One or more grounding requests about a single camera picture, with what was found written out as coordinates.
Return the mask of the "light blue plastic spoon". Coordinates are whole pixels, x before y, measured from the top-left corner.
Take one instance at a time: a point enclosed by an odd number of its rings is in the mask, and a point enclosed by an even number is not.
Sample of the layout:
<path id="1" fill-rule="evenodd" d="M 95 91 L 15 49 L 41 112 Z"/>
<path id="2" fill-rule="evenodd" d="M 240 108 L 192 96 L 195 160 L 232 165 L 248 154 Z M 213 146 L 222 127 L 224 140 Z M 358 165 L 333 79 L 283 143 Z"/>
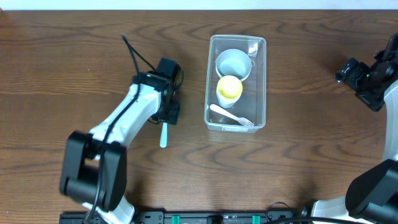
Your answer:
<path id="1" fill-rule="evenodd" d="M 160 147 L 166 148 L 167 141 L 168 141 L 168 124 L 162 123 L 162 132 L 161 132 L 160 143 L 159 143 Z"/>

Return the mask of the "white plastic cup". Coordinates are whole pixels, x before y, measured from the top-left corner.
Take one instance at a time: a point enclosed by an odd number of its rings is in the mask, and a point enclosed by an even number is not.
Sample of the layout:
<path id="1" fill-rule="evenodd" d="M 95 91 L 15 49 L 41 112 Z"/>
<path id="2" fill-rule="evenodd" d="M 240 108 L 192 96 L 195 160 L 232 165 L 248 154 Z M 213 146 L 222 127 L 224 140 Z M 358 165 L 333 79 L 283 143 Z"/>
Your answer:
<path id="1" fill-rule="evenodd" d="M 219 98 L 226 98 L 226 97 L 224 97 L 223 95 L 221 95 L 219 92 L 217 92 L 216 95 L 217 95 L 217 98 L 218 98 L 218 99 L 219 99 Z"/>

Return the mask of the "yellow plastic cup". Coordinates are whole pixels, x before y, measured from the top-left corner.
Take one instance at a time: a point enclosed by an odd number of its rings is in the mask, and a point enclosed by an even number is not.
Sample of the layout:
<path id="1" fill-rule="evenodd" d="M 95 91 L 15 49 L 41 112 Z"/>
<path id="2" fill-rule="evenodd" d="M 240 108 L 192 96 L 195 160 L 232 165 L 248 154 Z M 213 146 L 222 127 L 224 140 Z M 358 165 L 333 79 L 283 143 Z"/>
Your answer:
<path id="1" fill-rule="evenodd" d="M 235 100 L 241 96 L 243 84 L 237 77 L 227 75 L 218 81 L 217 92 L 226 99 Z"/>

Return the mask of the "grey plastic bowl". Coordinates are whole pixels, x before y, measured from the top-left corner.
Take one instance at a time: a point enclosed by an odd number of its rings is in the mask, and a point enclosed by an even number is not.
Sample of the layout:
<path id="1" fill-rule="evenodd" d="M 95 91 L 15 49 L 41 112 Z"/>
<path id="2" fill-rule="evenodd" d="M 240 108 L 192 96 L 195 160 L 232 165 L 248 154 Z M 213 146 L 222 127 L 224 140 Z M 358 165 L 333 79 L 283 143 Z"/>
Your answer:
<path id="1" fill-rule="evenodd" d="M 215 68 L 220 78 L 231 75 L 241 82 L 251 73 L 253 62 L 249 56 L 238 49 L 228 49 L 219 54 L 215 60 Z"/>

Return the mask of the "white plastic fork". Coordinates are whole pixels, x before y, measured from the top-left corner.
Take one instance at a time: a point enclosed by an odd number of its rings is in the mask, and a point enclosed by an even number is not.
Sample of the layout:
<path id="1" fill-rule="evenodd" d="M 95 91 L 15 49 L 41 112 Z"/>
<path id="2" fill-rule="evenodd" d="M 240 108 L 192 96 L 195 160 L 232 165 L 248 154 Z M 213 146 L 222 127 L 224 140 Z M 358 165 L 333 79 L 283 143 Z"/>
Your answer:
<path id="1" fill-rule="evenodd" d="M 243 125 L 243 126 L 254 126 L 254 123 L 252 123 L 247 118 L 237 117 L 237 116 L 231 114 L 230 112 L 226 111 L 225 109 L 223 109 L 222 107 L 220 107 L 220 106 L 218 106 L 216 104 L 211 104 L 210 105 L 210 110 L 212 110 L 212 111 L 214 111 L 214 112 L 216 112 L 218 114 L 221 114 L 223 116 L 226 116 L 228 118 L 231 118 L 231 119 L 237 121 L 240 125 Z"/>

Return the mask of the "grey plastic cup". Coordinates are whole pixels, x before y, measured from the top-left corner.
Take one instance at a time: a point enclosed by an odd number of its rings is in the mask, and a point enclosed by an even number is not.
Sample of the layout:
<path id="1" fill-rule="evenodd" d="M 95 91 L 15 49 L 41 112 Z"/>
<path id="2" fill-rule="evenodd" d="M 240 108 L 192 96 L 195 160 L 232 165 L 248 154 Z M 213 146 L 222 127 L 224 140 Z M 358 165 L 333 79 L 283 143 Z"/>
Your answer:
<path id="1" fill-rule="evenodd" d="M 218 103 L 222 108 L 232 108 L 239 99 L 219 98 Z"/>

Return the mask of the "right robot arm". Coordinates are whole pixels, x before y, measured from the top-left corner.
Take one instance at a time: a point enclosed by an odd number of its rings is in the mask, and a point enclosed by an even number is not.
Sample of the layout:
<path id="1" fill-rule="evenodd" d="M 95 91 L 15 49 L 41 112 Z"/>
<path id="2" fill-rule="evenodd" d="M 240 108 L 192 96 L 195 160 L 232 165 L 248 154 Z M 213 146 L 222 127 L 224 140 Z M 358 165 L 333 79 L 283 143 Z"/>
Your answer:
<path id="1" fill-rule="evenodd" d="M 367 66 L 354 58 L 335 75 L 372 111 L 387 110 L 386 143 L 379 165 L 355 178 L 346 195 L 302 209 L 307 223 L 397 223 L 397 35 Z"/>

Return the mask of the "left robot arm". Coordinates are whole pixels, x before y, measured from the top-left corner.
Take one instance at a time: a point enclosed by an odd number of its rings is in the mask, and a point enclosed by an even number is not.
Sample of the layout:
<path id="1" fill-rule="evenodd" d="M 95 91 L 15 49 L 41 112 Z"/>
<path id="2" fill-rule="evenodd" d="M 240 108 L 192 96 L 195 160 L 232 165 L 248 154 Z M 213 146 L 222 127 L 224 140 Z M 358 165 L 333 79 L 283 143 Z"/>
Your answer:
<path id="1" fill-rule="evenodd" d="M 148 119 L 162 123 L 160 146 L 167 145 L 168 126 L 178 121 L 174 95 L 182 82 L 180 65 L 162 58 L 155 70 L 133 77 L 126 97 L 102 123 L 68 137 L 60 193 L 88 208 L 78 222 L 133 222 L 135 208 L 124 196 L 128 147 Z"/>

